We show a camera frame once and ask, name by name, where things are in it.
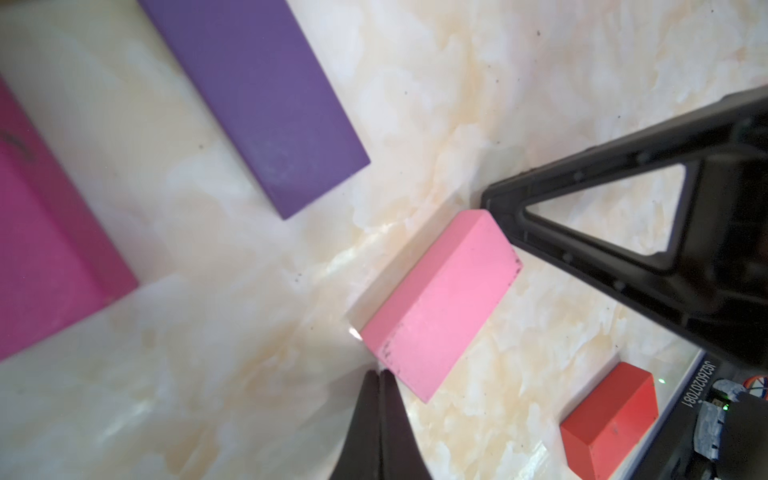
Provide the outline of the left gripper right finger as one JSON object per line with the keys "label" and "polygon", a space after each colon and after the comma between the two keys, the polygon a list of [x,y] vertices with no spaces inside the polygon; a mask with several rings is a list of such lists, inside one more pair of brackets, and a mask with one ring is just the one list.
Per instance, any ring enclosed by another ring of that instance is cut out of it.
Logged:
{"label": "left gripper right finger", "polygon": [[431,480],[399,391],[389,370],[379,375],[380,478]]}

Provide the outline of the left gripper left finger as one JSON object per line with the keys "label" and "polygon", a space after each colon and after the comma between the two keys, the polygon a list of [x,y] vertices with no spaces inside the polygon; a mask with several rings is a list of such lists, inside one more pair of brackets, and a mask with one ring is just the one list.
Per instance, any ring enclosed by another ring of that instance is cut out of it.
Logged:
{"label": "left gripper left finger", "polygon": [[380,475],[379,374],[363,379],[340,457],[330,480],[373,480]]}

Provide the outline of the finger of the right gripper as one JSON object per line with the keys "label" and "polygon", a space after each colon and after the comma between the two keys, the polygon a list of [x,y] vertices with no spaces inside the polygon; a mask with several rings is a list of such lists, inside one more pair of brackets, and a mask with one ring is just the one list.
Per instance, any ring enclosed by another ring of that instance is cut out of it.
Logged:
{"label": "finger of the right gripper", "polygon": [[[668,248],[641,255],[531,205],[679,165]],[[730,362],[767,365],[767,90],[720,101],[489,185],[515,246]]]}

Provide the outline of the pink block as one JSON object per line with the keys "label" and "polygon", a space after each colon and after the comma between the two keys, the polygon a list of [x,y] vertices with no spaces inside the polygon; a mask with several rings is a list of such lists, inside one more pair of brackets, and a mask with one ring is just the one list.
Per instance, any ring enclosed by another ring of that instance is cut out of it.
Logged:
{"label": "pink block", "polygon": [[522,268],[488,211],[461,211],[365,324],[361,339],[427,403]]}

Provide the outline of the red block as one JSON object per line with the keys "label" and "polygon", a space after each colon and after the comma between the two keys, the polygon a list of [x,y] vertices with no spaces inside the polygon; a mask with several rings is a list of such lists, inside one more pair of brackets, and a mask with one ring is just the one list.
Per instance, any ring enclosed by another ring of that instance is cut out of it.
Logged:
{"label": "red block", "polygon": [[653,375],[621,362],[560,424],[570,470],[608,479],[659,417]]}

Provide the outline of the magenta block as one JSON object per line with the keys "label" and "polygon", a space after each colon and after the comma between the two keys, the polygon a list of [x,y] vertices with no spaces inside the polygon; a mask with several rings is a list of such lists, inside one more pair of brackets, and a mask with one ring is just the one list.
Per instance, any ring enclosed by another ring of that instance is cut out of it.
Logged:
{"label": "magenta block", "polygon": [[7,85],[1,87],[1,357],[139,282]]}

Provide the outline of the purple block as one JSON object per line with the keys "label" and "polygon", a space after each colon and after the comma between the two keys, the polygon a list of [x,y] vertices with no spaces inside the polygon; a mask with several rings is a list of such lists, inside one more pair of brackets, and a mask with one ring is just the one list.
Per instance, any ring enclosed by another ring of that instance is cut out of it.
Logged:
{"label": "purple block", "polygon": [[282,218],[369,165],[286,2],[141,6]]}

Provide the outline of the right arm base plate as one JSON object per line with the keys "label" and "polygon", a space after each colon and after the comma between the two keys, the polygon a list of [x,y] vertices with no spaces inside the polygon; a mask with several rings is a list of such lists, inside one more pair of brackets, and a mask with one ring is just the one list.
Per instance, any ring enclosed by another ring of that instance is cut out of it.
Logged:
{"label": "right arm base plate", "polygon": [[765,479],[767,375],[703,354],[626,477]]}

